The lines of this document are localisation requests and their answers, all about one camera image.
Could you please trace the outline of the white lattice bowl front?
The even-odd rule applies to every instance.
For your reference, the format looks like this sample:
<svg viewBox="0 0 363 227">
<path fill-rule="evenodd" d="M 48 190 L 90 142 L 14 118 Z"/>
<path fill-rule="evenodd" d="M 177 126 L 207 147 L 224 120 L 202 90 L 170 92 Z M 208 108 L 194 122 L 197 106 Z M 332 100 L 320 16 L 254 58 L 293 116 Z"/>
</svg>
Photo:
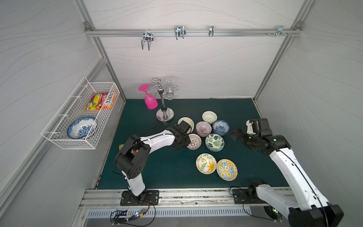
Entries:
<svg viewBox="0 0 363 227">
<path fill-rule="evenodd" d="M 187 146 L 188 149 L 190 150 L 197 150 L 202 143 L 201 137 L 197 134 L 189 134 L 189 138 L 190 138 L 190 144 Z"/>
</svg>

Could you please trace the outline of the white lattice bowl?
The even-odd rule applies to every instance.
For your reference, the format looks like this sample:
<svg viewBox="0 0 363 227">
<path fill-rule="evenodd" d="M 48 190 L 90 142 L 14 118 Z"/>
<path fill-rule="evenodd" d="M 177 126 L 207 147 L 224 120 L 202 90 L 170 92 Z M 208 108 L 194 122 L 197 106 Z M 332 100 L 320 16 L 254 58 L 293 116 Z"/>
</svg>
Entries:
<svg viewBox="0 0 363 227">
<path fill-rule="evenodd" d="M 189 138 L 190 138 L 190 144 L 187 146 L 188 149 L 190 150 L 197 150 L 202 143 L 201 137 L 197 134 L 189 134 Z"/>
<path fill-rule="evenodd" d="M 202 120 L 208 124 L 213 124 L 217 120 L 217 114 L 213 111 L 205 111 L 202 114 Z"/>
</svg>

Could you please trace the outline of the cream bowl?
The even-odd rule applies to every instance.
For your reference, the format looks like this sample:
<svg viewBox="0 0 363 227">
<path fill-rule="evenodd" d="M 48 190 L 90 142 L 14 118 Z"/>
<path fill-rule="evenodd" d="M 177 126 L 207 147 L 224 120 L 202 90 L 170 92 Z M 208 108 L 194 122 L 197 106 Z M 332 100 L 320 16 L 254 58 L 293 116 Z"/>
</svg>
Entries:
<svg viewBox="0 0 363 227">
<path fill-rule="evenodd" d="M 192 133 L 195 126 L 194 121 L 189 117 L 182 117 L 178 120 L 178 124 L 180 124 L 182 121 L 185 121 L 187 124 L 191 126 L 191 128 L 188 130 L 187 133 L 188 134 Z"/>
</svg>

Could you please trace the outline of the pink striped bowl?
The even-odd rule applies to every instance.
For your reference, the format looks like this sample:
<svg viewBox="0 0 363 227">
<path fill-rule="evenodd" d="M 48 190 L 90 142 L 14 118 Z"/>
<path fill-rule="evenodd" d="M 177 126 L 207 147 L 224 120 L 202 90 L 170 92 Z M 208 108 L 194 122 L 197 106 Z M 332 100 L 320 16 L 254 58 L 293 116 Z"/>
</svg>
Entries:
<svg viewBox="0 0 363 227">
<path fill-rule="evenodd" d="M 211 133 L 212 132 L 212 127 L 210 124 L 208 124 L 207 122 L 198 122 L 196 124 L 196 132 L 201 132 L 201 133 Z"/>
<path fill-rule="evenodd" d="M 197 132 L 197 134 L 198 134 L 200 137 L 207 137 L 208 135 L 210 135 L 210 133 L 201 133 L 201 132 Z"/>
</svg>

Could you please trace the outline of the green leaf bowl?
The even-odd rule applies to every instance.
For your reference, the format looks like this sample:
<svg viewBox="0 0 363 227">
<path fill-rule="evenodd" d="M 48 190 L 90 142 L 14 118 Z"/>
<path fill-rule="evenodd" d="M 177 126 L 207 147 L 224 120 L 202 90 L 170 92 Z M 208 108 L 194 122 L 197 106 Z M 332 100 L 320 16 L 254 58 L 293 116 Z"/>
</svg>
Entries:
<svg viewBox="0 0 363 227">
<path fill-rule="evenodd" d="M 205 144 L 210 147 L 225 146 L 225 140 L 220 135 L 212 133 L 206 137 Z"/>
<path fill-rule="evenodd" d="M 224 146 L 217 146 L 217 147 L 212 146 L 212 147 L 210 147 L 209 145 L 207 145 L 206 147 L 207 147 L 207 149 L 209 149 L 212 152 L 219 152 L 224 148 Z"/>
</svg>

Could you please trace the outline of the blue white bowl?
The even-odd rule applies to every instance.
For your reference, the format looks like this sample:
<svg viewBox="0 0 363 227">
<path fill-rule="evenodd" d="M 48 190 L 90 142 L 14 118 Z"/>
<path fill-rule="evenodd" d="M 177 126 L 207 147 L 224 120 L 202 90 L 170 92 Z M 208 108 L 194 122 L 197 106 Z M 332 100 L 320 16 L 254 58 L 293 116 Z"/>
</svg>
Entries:
<svg viewBox="0 0 363 227">
<path fill-rule="evenodd" d="M 216 120 L 213 124 L 212 124 L 212 129 L 215 131 L 229 131 L 230 130 L 230 126 L 229 124 L 224 121 L 224 120 Z"/>
<path fill-rule="evenodd" d="M 71 139 L 85 139 L 93 136 L 97 131 L 97 121 L 94 117 L 83 117 L 73 122 L 67 129 L 67 135 Z"/>
</svg>

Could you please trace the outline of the blue patterned bowl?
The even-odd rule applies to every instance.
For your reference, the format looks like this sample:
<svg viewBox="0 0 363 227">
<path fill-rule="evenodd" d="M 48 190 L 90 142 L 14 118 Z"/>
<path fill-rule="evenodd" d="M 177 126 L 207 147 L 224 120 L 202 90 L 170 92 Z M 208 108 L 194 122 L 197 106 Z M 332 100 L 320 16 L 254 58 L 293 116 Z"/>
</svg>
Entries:
<svg viewBox="0 0 363 227">
<path fill-rule="evenodd" d="M 225 135 L 227 135 L 227 134 L 229 133 L 229 131 L 221 132 L 221 131 L 215 131 L 215 130 L 213 130 L 213 132 L 214 132 L 215 134 L 220 135 L 220 136 L 225 136 Z"/>
</svg>

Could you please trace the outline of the white lattice bowl back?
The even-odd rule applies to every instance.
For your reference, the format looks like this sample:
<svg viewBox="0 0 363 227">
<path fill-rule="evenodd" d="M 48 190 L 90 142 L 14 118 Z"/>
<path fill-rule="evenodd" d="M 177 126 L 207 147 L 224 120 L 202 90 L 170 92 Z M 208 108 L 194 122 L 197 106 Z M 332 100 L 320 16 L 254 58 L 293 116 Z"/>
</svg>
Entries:
<svg viewBox="0 0 363 227">
<path fill-rule="evenodd" d="M 205 111 L 202 114 L 202 120 L 208 124 L 213 124 L 217 120 L 217 114 L 213 111 Z"/>
</svg>

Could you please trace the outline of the dark green table mat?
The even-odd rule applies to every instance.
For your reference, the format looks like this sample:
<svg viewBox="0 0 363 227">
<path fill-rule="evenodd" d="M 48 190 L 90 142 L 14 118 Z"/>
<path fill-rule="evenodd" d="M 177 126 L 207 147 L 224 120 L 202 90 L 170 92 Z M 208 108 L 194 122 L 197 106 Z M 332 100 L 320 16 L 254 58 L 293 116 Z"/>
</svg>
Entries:
<svg viewBox="0 0 363 227">
<path fill-rule="evenodd" d="M 127 181 L 114 164 L 114 160 L 119 146 L 131 135 L 144 137 L 159 133 L 174 126 L 182 117 L 189 117 L 198 123 L 202 121 L 205 111 L 215 112 L 218 119 L 226 121 L 231 129 L 246 129 L 247 120 L 259 118 L 251 99 L 175 99 L 166 101 L 165 104 L 175 113 L 173 120 L 167 124 L 157 120 L 156 110 L 149 110 L 144 100 L 127 100 L 98 189 L 127 188 Z M 282 173 L 268 156 L 232 140 L 229 135 L 226 135 L 224 140 L 224 148 L 220 152 L 214 152 L 213 157 L 216 160 L 229 159 L 236 164 L 238 175 L 235 180 L 225 181 L 217 172 L 205 175 L 197 170 L 197 157 L 208 152 L 205 144 L 197 150 L 173 150 L 168 146 L 149 156 L 142 172 L 145 186 L 148 189 L 247 187 L 249 182 L 254 180 L 264 180 L 271 186 L 287 186 Z"/>
</svg>

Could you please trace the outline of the pink plastic wine glass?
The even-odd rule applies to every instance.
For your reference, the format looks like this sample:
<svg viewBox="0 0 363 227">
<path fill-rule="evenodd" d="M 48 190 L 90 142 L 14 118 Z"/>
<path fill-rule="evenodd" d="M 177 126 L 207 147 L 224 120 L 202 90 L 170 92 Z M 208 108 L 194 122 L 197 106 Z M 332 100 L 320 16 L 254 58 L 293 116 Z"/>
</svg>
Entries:
<svg viewBox="0 0 363 227">
<path fill-rule="evenodd" d="M 150 90 L 150 86 L 145 84 L 139 87 L 139 91 L 145 92 L 145 104 L 149 110 L 156 109 L 158 107 L 158 102 L 156 98 L 150 94 L 148 91 Z"/>
</svg>

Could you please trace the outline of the blue white bowl in basket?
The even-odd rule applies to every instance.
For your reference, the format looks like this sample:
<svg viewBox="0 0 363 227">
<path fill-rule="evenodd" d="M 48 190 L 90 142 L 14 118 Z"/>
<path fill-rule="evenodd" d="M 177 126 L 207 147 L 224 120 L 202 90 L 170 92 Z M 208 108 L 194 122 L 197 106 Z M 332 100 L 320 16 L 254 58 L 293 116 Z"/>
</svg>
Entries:
<svg viewBox="0 0 363 227">
<path fill-rule="evenodd" d="M 73 122 L 67 129 L 67 135 L 71 139 L 85 139 L 93 136 L 97 131 L 97 121 L 94 117 L 83 117 Z"/>
</svg>

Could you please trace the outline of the metal double hook left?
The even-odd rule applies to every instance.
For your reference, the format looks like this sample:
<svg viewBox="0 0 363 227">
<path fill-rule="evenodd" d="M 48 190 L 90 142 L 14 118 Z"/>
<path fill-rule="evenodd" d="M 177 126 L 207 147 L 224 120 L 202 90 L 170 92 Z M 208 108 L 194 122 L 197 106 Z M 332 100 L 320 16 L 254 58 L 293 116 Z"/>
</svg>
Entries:
<svg viewBox="0 0 363 227">
<path fill-rule="evenodd" d="M 145 45 L 147 44 L 147 49 L 150 51 L 151 43 L 154 41 L 154 35 L 150 32 L 145 32 L 143 34 L 143 39 L 141 41 L 141 48 L 144 50 Z"/>
</svg>

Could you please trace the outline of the small metal hook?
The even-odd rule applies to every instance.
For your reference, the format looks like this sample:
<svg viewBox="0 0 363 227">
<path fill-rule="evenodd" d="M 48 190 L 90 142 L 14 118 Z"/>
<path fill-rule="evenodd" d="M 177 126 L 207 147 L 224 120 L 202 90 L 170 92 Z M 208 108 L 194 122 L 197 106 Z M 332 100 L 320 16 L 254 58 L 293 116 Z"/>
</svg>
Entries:
<svg viewBox="0 0 363 227">
<path fill-rule="evenodd" d="M 213 37 L 214 35 L 214 26 L 209 27 L 209 37 Z"/>
</svg>

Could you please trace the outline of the metal hook right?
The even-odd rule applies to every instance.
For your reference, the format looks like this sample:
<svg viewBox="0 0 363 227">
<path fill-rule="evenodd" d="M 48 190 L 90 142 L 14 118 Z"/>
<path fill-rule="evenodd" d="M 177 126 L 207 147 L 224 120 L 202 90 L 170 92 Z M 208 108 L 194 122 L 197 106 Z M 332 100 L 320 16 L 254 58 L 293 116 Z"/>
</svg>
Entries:
<svg viewBox="0 0 363 227">
<path fill-rule="evenodd" d="M 286 32 L 284 30 L 284 27 L 283 26 L 280 26 L 275 32 L 273 33 L 270 33 L 270 32 L 267 32 L 266 33 L 268 36 L 275 36 L 275 37 L 288 37 L 288 36 L 291 36 L 292 33 L 291 32 Z"/>
</svg>

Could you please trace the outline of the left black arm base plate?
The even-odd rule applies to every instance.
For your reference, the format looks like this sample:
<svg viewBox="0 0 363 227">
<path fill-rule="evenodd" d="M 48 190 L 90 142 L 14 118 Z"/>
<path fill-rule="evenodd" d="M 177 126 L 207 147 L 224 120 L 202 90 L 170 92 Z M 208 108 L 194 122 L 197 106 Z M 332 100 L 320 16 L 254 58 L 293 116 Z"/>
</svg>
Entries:
<svg viewBox="0 0 363 227">
<path fill-rule="evenodd" d="M 158 205 L 159 190 L 145 190 L 139 196 L 135 196 L 131 191 L 122 192 L 121 206 L 148 206 Z"/>
</svg>

